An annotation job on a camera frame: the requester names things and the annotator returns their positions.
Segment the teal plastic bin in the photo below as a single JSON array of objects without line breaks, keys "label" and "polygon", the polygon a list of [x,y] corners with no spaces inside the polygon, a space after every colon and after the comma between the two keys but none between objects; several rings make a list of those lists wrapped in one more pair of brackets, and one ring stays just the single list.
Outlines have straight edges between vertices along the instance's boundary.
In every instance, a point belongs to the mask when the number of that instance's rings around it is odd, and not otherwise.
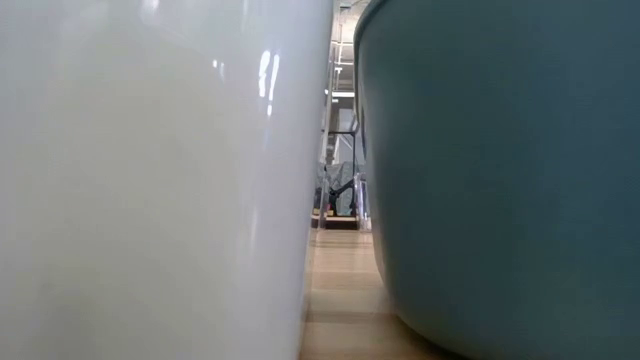
[{"label": "teal plastic bin", "polygon": [[472,360],[640,360],[640,0],[371,0],[376,259]]}]

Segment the white plastic bin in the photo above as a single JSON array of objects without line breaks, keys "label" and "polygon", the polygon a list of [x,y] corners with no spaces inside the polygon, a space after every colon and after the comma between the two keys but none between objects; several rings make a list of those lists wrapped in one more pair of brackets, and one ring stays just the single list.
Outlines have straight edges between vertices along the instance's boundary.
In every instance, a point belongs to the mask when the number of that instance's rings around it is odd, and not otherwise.
[{"label": "white plastic bin", "polygon": [[297,360],[335,0],[0,0],[0,360]]}]

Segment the black angled stand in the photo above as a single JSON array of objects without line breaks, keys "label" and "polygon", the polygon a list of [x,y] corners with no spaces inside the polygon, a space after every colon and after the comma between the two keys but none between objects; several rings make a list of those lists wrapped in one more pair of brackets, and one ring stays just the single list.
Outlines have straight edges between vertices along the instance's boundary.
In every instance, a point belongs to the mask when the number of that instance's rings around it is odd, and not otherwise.
[{"label": "black angled stand", "polygon": [[338,200],[347,190],[354,190],[354,179],[349,180],[338,189],[329,188],[329,209],[333,211],[334,216],[339,216]]}]

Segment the black station frame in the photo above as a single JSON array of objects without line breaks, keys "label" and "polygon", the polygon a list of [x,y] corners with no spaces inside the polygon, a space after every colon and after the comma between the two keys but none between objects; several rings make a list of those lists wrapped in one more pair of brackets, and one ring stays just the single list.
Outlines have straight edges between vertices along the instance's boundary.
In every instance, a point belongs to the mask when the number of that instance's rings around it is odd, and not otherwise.
[{"label": "black station frame", "polygon": [[330,131],[327,137],[325,163],[339,165],[357,162],[357,134],[349,131]]}]

